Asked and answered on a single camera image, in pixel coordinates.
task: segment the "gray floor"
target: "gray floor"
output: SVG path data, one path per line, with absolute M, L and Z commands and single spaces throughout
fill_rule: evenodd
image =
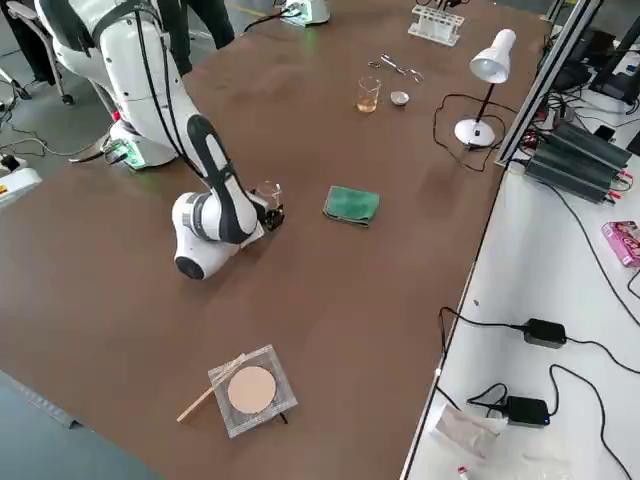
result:
M 551 0 L 497 0 L 498 3 L 536 13 L 547 11 Z M 269 10 L 270 0 L 239 0 L 237 3 L 257 11 Z M 229 15 L 236 31 L 242 31 L 255 17 L 230 8 Z M 622 35 L 640 15 L 637 0 L 607 0 L 594 25 Z M 193 29 L 206 31 L 195 16 Z M 26 85 L 33 76 L 21 53 L 4 55 L 17 48 L 4 18 L 0 16 L 0 67 Z M 194 42 L 192 60 L 197 63 L 215 48 L 211 41 Z M 36 85 L 29 88 L 33 100 L 22 101 L 14 111 L 11 123 L 21 130 L 37 131 L 58 152 L 71 152 L 95 141 L 109 126 L 109 116 L 93 89 L 83 79 L 64 74 L 65 87 L 76 105 L 62 104 L 55 88 Z M 11 98 L 11 89 L 0 83 L 0 100 Z M 4 127 L 0 145 L 33 136 Z M 38 153 L 35 144 L 16 147 L 17 153 Z M 67 163 L 65 157 L 25 154 L 45 179 L 55 175 Z M 158 478 L 135 458 L 87 428 L 64 429 L 45 412 L 28 403 L 0 375 L 0 479 L 2 480 L 147 480 Z

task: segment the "brown table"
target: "brown table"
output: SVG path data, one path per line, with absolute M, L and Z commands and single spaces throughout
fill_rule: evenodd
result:
M 458 166 L 432 115 L 447 93 L 484 94 L 469 60 L 506 27 L 518 40 L 495 100 L 517 108 L 548 27 L 471 0 L 450 49 L 406 33 L 411 4 L 333 3 L 329 25 L 258 26 L 187 79 L 243 183 L 284 188 L 283 227 L 215 277 L 172 263 L 171 206 L 202 188 L 178 163 L 69 166 L 0 213 L 0 368 L 169 478 L 389 480 L 410 446 L 440 355 L 436 312 L 461 295 L 501 172 Z M 382 52 L 425 82 L 369 69 Z M 371 74 L 383 101 L 367 116 L 353 103 Z M 387 100 L 396 89 L 405 109 Z M 451 100 L 439 136 L 453 148 L 454 122 L 477 109 Z M 381 195 L 369 229 L 322 215 L 332 184 Z M 176 423 L 207 370 L 266 344 L 299 400 L 288 426 L 229 440 L 213 400 Z

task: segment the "wooden stick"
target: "wooden stick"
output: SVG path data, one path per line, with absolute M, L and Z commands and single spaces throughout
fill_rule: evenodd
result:
M 215 388 L 218 385 L 220 385 L 230 374 L 232 374 L 235 371 L 235 369 L 242 362 L 244 362 L 244 360 L 245 360 L 245 354 L 243 353 L 235 360 L 229 362 L 227 367 L 224 370 L 222 370 L 222 372 L 220 372 L 216 378 L 213 379 L 213 382 L 211 382 L 212 383 L 211 388 L 209 388 L 206 392 L 200 395 L 200 397 L 195 402 L 189 405 L 189 408 L 187 408 L 184 412 L 182 412 L 180 416 L 176 419 L 176 421 L 180 423 L 182 422 L 182 420 L 187 418 L 187 416 L 190 415 L 191 412 L 193 412 L 196 408 L 198 408 L 198 405 L 204 402 L 207 399 L 207 397 L 213 393 Z
M 184 412 L 182 412 L 180 414 L 180 416 L 176 419 L 176 421 L 178 423 L 180 423 L 180 422 L 182 422 L 182 420 L 187 418 L 187 416 L 191 412 L 193 412 L 196 408 L 198 408 L 198 405 L 200 405 L 202 402 L 204 402 L 207 399 L 207 397 L 213 393 L 213 389 L 214 388 L 215 388 L 214 386 L 211 386 L 206 392 L 204 392 L 202 395 L 200 395 L 200 398 L 198 398 L 198 400 L 196 400 L 191 405 L 189 405 L 189 408 L 187 408 Z

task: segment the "person's leg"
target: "person's leg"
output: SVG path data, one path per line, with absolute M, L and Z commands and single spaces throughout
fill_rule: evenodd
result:
M 162 16 L 162 24 L 171 36 L 171 53 L 178 72 L 180 75 L 189 73 L 193 70 L 193 66 L 189 60 L 191 43 L 186 0 L 158 0 L 158 8 Z
M 235 34 L 229 21 L 227 7 L 224 6 L 224 0 L 186 1 L 211 32 L 211 36 L 216 42 L 216 48 L 226 47 L 233 41 Z

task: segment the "white lamp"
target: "white lamp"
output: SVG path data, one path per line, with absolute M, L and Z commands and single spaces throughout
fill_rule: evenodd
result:
M 497 83 L 504 83 L 509 78 L 511 71 L 511 49 L 516 41 L 516 34 L 512 30 L 502 30 L 496 36 L 491 47 L 483 50 L 471 60 L 471 71 L 473 74 L 489 82 L 489 92 L 482 102 L 482 108 L 478 116 L 474 119 L 467 119 L 458 122 L 455 134 L 458 140 L 465 145 L 477 145 L 488 147 L 493 144 L 496 135 L 493 129 L 482 122 L 482 115 L 489 104 L 489 99 L 493 93 L 493 88 Z

